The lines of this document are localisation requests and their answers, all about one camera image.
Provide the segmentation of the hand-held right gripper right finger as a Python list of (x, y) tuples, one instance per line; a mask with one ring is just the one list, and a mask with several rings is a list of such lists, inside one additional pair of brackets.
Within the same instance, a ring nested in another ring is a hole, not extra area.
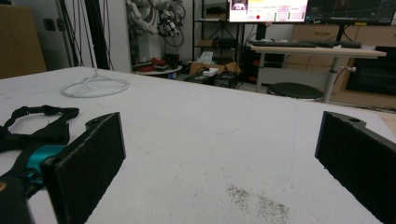
[(396, 224), (396, 143), (366, 123), (325, 111), (315, 157), (384, 224)]

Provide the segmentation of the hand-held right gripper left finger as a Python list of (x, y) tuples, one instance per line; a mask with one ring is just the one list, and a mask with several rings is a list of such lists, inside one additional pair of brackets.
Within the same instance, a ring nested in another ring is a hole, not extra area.
[(120, 113), (86, 123), (86, 131), (40, 163), (59, 224), (84, 224), (102, 199), (126, 153)]

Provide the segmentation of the black bow tie with strap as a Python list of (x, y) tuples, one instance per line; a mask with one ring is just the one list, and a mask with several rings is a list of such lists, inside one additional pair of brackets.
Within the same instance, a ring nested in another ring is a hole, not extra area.
[[(60, 114), (52, 123), (31, 134), (11, 133), (9, 127), (16, 119), (30, 114), (43, 113), (46, 116)], [(9, 150), (25, 150), (33, 146), (63, 145), (70, 140), (69, 124), (67, 121), (75, 118), (79, 113), (76, 107), (54, 107), (50, 105), (42, 106), (22, 106), (16, 109), (9, 120), (0, 125), (0, 153)]]

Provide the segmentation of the black appliance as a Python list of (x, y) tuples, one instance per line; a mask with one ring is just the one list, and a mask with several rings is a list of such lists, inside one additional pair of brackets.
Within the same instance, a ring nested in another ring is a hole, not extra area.
[(355, 72), (349, 76), (346, 88), (351, 91), (365, 91), (396, 95), (396, 47), (376, 47), (386, 52), (377, 59), (356, 59)]

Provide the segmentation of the black round stool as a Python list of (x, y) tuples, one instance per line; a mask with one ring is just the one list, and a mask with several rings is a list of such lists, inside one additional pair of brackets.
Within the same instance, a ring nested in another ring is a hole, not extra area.
[(272, 84), (267, 88), (267, 93), (308, 101), (320, 101), (323, 97), (323, 92), (314, 87), (292, 82)]

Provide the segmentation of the light wooden desk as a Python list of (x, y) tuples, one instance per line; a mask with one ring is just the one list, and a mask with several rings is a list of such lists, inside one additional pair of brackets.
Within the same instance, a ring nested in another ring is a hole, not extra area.
[(266, 53), (332, 57), (332, 67), (329, 69), (326, 76), (326, 81), (324, 83), (324, 93), (322, 97), (323, 103), (328, 103), (331, 98), (333, 83), (337, 77), (339, 60), (342, 57), (376, 59), (378, 57), (385, 57), (387, 55), (386, 52), (378, 51), (374, 49), (347, 49), (341, 47), (330, 49), (330, 48), (321, 48), (321, 47), (282, 48), (282, 47), (252, 46), (250, 49), (260, 53), (261, 63), (264, 63), (264, 56)]

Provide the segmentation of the low round white table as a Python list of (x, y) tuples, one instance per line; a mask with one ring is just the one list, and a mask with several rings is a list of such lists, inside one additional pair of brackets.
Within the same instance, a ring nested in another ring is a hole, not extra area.
[(167, 69), (164, 71), (149, 71), (149, 72), (141, 72), (141, 71), (134, 71), (132, 74), (137, 75), (144, 75), (144, 76), (159, 76), (159, 75), (169, 75), (176, 73), (182, 69), (182, 66), (179, 65), (176, 69)]

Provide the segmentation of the black metal stand pole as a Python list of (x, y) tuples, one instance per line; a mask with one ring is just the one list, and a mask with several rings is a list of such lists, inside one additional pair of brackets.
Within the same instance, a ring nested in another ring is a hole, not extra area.
[(90, 33), (97, 67), (108, 70), (109, 62), (106, 51), (106, 40), (102, 24), (99, 0), (84, 1), (90, 25)]

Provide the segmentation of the light wooden cabinet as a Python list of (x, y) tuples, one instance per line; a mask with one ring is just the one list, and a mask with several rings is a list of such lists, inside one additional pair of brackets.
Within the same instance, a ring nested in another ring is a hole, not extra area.
[[(291, 40), (335, 40), (339, 27), (333, 24), (300, 24), (294, 25)], [(395, 26), (348, 26), (345, 27), (346, 35), (342, 40), (350, 38), (354, 42), (361, 42), (363, 46), (396, 47)], [(326, 82), (327, 72), (331, 68), (333, 57), (291, 55), (287, 59), (288, 69), (308, 70), (324, 72), (319, 75), (318, 86), (323, 89)], [(347, 82), (351, 73), (347, 70), (338, 69), (337, 78), (332, 86), (330, 100), (332, 102), (351, 105), (394, 107), (396, 108), (396, 96), (385, 93), (370, 93), (365, 91), (352, 91), (347, 89)]]

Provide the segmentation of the brown board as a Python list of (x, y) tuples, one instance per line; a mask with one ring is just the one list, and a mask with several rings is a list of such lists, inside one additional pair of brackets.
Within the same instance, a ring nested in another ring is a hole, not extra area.
[(31, 9), (0, 5), (0, 79), (46, 71)]

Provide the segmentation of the black keyboard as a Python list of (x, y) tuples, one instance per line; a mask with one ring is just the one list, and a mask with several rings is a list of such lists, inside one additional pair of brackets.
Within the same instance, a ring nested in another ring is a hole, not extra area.
[(282, 48), (347, 48), (347, 49), (360, 49), (361, 42), (348, 42), (348, 41), (299, 41), (299, 42), (280, 42), (280, 41), (267, 41), (267, 40), (250, 40), (248, 41), (256, 47), (282, 47)]

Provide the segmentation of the black computer tower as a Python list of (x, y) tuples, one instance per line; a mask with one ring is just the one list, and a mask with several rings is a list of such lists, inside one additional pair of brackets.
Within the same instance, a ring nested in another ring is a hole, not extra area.
[(264, 62), (261, 63), (261, 54), (251, 50), (249, 47), (243, 47), (240, 54), (239, 66), (242, 69), (240, 79), (247, 83), (257, 81), (259, 67), (281, 68), (285, 59), (284, 54), (266, 53)]

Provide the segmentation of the open cardboard box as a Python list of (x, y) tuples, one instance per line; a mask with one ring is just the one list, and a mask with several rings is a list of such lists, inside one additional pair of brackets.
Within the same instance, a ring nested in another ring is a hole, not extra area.
[(207, 68), (217, 68), (219, 70), (219, 73), (234, 72), (236, 74), (240, 74), (242, 72), (237, 62), (231, 62), (226, 64), (206, 64), (192, 62), (190, 66), (190, 74), (195, 75), (199, 72), (204, 71)]

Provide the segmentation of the dark computer monitor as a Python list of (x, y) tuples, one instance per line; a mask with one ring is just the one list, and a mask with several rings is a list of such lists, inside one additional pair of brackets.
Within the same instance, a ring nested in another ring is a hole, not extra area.
[(390, 26), (396, 0), (308, 0), (305, 21)]

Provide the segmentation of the black case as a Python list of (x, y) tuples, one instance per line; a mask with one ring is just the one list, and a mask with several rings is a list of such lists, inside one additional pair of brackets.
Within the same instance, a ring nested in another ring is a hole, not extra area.
[(185, 80), (191, 83), (217, 86), (228, 89), (235, 89), (237, 86), (236, 73), (221, 73), (219, 75), (214, 75), (213, 77), (207, 77), (203, 75), (193, 75), (190, 77), (186, 77)]

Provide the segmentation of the bright computer monitor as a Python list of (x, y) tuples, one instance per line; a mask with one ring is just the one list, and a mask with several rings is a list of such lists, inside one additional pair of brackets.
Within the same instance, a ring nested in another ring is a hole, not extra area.
[(303, 22), (308, 0), (229, 0), (229, 22)]

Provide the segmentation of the black metal shelf rack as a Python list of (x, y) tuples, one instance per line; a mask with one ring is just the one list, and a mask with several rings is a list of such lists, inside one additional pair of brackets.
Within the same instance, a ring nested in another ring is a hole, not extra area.
[(231, 0), (192, 0), (192, 58), (204, 51), (239, 61), (244, 26), (229, 22)]

